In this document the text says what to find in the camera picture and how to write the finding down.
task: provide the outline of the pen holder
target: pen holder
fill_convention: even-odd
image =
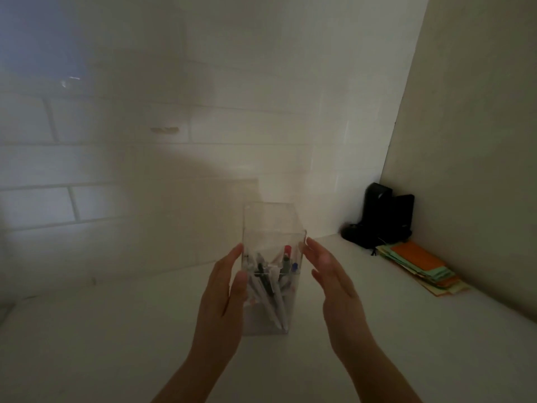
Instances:
[[[245,335],[286,334],[302,268],[306,232],[292,203],[246,203],[242,270],[248,272]]]

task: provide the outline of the white desk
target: white desk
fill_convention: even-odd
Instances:
[[[379,344],[424,401],[536,402],[537,325],[470,291],[434,298],[345,242],[342,262]],[[20,304],[0,328],[0,401],[148,402],[190,347],[211,266],[60,292]],[[305,264],[288,336],[243,339],[212,402],[357,401]]]

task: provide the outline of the black bag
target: black bag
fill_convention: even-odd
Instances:
[[[366,189],[362,220],[341,229],[341,237],[365,249],[407,240],[413,208],[414,195],[393,196],[391,188],[374,182]]]

